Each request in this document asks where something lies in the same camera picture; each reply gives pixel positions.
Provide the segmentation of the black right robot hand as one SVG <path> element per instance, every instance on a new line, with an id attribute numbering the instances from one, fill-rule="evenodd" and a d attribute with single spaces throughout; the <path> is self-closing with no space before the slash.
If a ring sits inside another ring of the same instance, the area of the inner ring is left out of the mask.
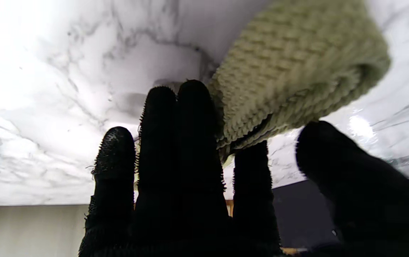
<path id="1" fill-rule="evenodd" d="M 206 86 L 151 89 L 140 155 L 124 127 L 103 137 L 80 257 L 285 257 L 273 206 L 266 141 L 235 156 L 228 215 L 217 119 Z M 340 241 L 296 257 L 409 257 L 409 179 L 332 124 L 307 124 L 300 171 L 333 205 Z"/>

